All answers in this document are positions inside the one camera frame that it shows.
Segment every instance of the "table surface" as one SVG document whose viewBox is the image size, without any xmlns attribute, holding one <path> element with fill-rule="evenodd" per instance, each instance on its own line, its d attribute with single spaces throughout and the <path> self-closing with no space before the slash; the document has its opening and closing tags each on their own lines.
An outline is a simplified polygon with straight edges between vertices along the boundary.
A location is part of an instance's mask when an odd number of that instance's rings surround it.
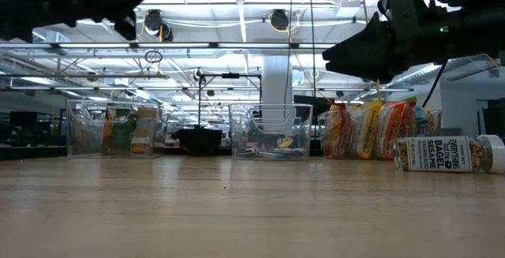
<svg viewBox="0 0 505 258">
<path fill-rule="evenodd" d="M 0 257 L 503 257 L 505 176 L 229 157 L 0 163 Z"/>
</svg>

